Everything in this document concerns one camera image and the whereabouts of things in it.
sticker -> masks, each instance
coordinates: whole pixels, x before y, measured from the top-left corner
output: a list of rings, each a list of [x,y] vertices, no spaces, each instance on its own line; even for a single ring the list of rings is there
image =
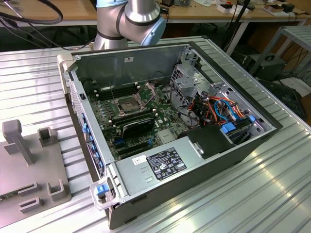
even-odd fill
[[[133,160],[134,165],[141,164],[143,162],[146,162],[146,155],[141,155],[141,156],[136,157],[136,158],[134,158],[132,160]]]
[[[124,59],[124,62],[133,62],[134,61],[134,57],[126,57]]]
[[[149,156],[147,162],[160,181],[187,168],[174,147]]]

motherboard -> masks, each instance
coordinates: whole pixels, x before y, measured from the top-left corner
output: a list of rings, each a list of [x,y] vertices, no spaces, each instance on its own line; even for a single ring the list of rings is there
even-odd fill
[[[122,96],[127,92],[135,93]],[[88,99],[116,160],[174,141],[189,129],[157,82],[95,93]]]

blue cable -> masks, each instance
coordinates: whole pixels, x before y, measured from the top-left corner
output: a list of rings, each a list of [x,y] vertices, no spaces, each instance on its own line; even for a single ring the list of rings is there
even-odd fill
[[[239,115],[236,114],[236,112],[232,109],[231,104],[230,104],[228,101],[226,101],[226,100],[221,100],[221,101],[225,102],[225,103],[228,105],[228,107],[229,107],[231,113],[234,115],[234,117],[235,117],[236,119],[240,119]]]
[[[216,112],[217,116],[219,116],[220,118],[222,118],[222,119],[224,119],[226,122],[228,122],[228,119],[225,118],[224,116],[220,115],[219,112],[218,112],[218,110],[217,110],[217,102],[218,102],[218,101],[216,101],[215,104],[214,104],[215,112]]]
[[[233,111],[233,109],[232,109],[232,107],[231,107],[231,105],[230,105],[230,103],[229,103],[228,101],[226,101],[226,100],[218,100],[218,101],[224,102],[226,105],[228,105],[228,107],[229,107],[231,113],[233,114],[233,116],[234,116],[236,119],[240,119],[240,117],[236,114],[236,112]],[[220,115],[219,112],[218,112],[218,110],[217,110],[217,102],[218,102],[218,101],[216,101],[215,104],[214,104],[215,112],[216,112],[216,114],[217,114],[219,117],[225,119],[226,122],[228,122],[228,119],[227,119],[226,117]]]

white label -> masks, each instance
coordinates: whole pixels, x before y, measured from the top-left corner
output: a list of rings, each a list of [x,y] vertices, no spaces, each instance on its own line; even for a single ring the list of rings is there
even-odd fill
[[[143,162],[146,162],[147,160],[146,160],[146,155],[141,155],[141,156],[139,156],[139,157],[136,157],[136,158],[134,158],[134,159],[132,159],[133,160],[133,163],[134,163],[134,165],[138,165],[138,164],[141,164],[141,163],[143,163]]]
[[[134,61],[134,57],[126,57],[124,59],[124,62],[133,62]]]

metal frame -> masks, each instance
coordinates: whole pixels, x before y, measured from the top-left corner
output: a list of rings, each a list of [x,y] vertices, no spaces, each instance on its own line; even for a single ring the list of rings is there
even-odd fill
[[[280,37],[284,35],[287,37],[285,43],[281,46],[281,48],[277,51],[277,55],[280,56],[286,47],[289,45],[291,41],[297,43],[304,49],[311,51],[311,27],[309,26],[293,26],[293,27],[280,27],[276,32],[270,43],[267,45],[259,59],[256,61],[252,69],[249,71],[251,75],[256,73],[256,70],[259,68],[260,64],[263,62],[268,53],[272,50],[274,45],[278,42]]]
[[[283,129],[240,164],[114,232],[262,232],[272,228],[275,232],[309,232],[311,128],[212,41],[197,36],[162,39],[159,44],[189,40],[197,43],[277,118]],[[59,48],[1,53],[0,116],[19,117],[25,125],[25,135],[42,125],[57,130],[73,197],[65,204],[1,229],[3,233],[20,229],[110,232],[105,213],[93,206],[88,191],[90,173],[55,64],[59,53]],[[202,70],[209,73],[206,66]]]

